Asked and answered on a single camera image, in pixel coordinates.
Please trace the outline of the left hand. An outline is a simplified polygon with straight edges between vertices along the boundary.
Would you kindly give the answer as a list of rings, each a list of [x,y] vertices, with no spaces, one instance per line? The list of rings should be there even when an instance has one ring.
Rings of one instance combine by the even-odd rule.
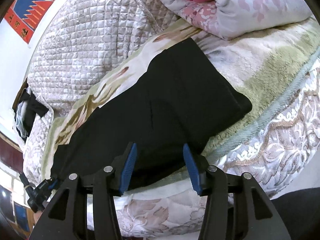
[[[42,211],[37,211],[36,213],[33,214],[35,224],[39,221],[39,218],[41,217],[42,213],[43,213]]]

